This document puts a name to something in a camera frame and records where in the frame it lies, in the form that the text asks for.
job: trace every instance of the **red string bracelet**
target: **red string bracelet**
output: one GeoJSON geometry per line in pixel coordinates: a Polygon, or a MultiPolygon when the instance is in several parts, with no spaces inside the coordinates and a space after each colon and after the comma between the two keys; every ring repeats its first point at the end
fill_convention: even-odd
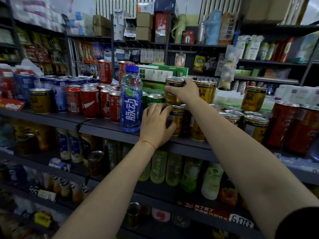
{"type": "Polygon", "coordinates": [[[150,145],[152,145],[152,146],[153,146],[154,150],[156,150],[156,148],[155,148],[155,146],[154,146],[153,144],[151,144],[149,141],[144,140],[142,137],[140,137],[139,141],[149,143],[150,145]]]}

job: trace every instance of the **gold can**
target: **gold can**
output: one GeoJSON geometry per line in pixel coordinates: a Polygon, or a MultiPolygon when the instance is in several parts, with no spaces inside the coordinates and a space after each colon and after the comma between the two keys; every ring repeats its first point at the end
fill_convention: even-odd
{"type": "Polygon", "coordinates": [[[238,127],[242,130],[243,129],[243,122],[244,122],[244,116],[245,114],[239,111],[233,111],[233,110],[225,110],[225,113],[233,114],[236,116],[239,116],[239,122],[238,127]]]}
{"type": "Polygon", "coordinates": [[[192,116],[190,119],[190,138],[194,139],[196,141],[205,141],[205,135],[199,128],[199,125],[197,124],[197,121],[192,116]]]}
{"type": "Polygon", "coordinates": [[[245,115],[251,115],[251,116],[257,116],[257,117],[263,117],[265,118],[265,116],[263,114],[261,114],[260,112],[249,112],[249,111],[243,111],[243,113],[245,115]]]}
{"type": "Polygon", "coordinates": [[[227,120],[229,120],[234,125],[238,126],[239,123],[239,116],[236,116],[234,114],[226,113],[226,112],[220,112],[220,114],[225,117],[227,120]]]}
{"type": "Polygon", "coordinates": [[[169,126],[173,121],[176,123],[176,130],[174,131],[173,136],[178,136],[181,133],[184,112],[184,107],[174,105],[173,110],[167,118],[167,126],[169,126]]]}
{"type": "Polygon", "coordinates": [[[238,112],[242,112],[242,109],[238,108],[238,107],[234,107],[234,106],[224,106],[225,110],[232,110],[232,111],[238,111],[238,112]]]}
{"type": "Polygon", "coordinates": [[[263,117],[245,115],[244,116],[244,132],[261,143],[268,127],[269,120],[263,117]]]}
{"type": "Polygon", "coordinates": [[[182,121],[182,126],[181,126],[181,131],[189,134],[190,130],[190,119],[192,118],[192,114],[190,111],[187,109],[186,104],[181,104],[181,107],[185,108],[184,116],[183,116],[183,121],[182,121]]]}
{"type": "Polygon", "coordinates": [[[209,104],[210,106],[212,106],[213,108],[215,108],[215,110],[217,110],[218,112],[224,112],[225,108],[221,105],[216,105],[216,104],[209,104]]]}
{"type": "MultiPolygon", "coordinates": [[[[165,86],[169,85],[169,86],[174,86],[174,87],[183,87],[184,83],[185,83],[185,80],[183,78],[170,76],[170,77],[166,78],[165,86]]],[[[174,94],[169,93],[167,91],[165,91],[164,100],[165,100],[165,104],[168,104],[168,105],[180,105],[181,104],[181,101],[178,99],[177,96],[175,96],[174,94]]]]}
{"type": "Polygon", "coordinates": [[[29,89],[29,95],[34,113],[45,114],[51,112],[51,96],[49,89],[29,89]]]}
{"type": "Polygon", "coordinates": [[[211,94],[213,91],[214,83],[209,81],[200,81],[195,80],[194,83],[197,85],[199,90],[199,97],[202,98],[204,101],[209,103],[211,99],[211,94]]]}
{"type": "Polygon", "coordinates": [[[266,97],[267,88],[247,86],[241,108],[245,111],[259,112],[266,97]]]}
{"type": "Polygon", "coordinates": [[[215,98],[215,94],[216,94],[216,88],[217,88],[217,82],[211,82],[211,83],[213,83],[214,86],[213,86],[213,90],[212,90],[211,96],[210,96],[209,101],[208,101],[209,104],[213,103],[214,98],[215,98]]]}

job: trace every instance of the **price tag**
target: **price tag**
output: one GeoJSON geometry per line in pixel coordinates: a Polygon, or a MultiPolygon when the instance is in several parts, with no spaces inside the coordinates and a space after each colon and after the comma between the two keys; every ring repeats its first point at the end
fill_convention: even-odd
{"type": "Polygon", "coordinates": [[[38,197],[41,197],[43,199],[48,199],[50,201],[55,201],[56,193],[45,191],[45,190],[39,190],[38,197]]]}
{"type": "Polygon", "coordinates": [[[46,213],[40,211],[35,213],[34,222],[44,227],[49,227],[51,223],[51,217],[48,216],[46,213]]]}

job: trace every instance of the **blue plastic bottle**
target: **blue plastic bottle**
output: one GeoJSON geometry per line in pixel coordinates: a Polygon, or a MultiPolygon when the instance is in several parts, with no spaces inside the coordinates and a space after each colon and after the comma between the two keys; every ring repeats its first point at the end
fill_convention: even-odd
{"type": "Polygon", "coordinates": [[[137,132],[141,128],[142,80],[138,76],[139,67],[125,66],[122,78],[120,128],[124,132],[137,132]]]}

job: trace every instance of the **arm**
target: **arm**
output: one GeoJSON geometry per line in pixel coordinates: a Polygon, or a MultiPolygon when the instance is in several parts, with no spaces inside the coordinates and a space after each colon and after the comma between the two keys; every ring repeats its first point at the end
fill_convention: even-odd
{"type": "Polygon", "coordinates": [[[274,238],[277,226],[291,212],[319,206],[319,200],[267,148],[202,100],[193,81],[166,90],[187,105],[266,238],[274,238]]]}
{"type": "Polygon", "coordinates": [[[155,149],[172,136],[176,124],[166,129],[172,106],[154,104],[145,109],[140,137],[128,155],[102,180],[72,213],[54,239],[114,239],[125,217],[136,182],[155,149]]]}

